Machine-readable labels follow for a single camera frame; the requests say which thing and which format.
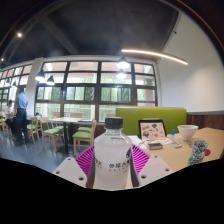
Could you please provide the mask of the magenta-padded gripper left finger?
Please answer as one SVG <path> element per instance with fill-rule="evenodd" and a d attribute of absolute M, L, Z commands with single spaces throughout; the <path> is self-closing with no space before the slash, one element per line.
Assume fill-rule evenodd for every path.
<path fill-rule="evenodd" d="M 53 174 L 78 186 L 92 189 L 95 181 L 94 147 L 85 149 L 75 157 L 67 157 Z"/>

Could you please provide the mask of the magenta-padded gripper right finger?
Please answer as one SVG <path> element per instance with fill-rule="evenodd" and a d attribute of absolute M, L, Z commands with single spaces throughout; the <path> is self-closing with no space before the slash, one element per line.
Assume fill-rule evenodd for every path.
<path fill-rule="evenodd" d="M 148 185 L 173 173 L 173 170 L 157 154 L 149 155 L 133 145 L 131 148 L 130 178 L 134 188 Z"/>

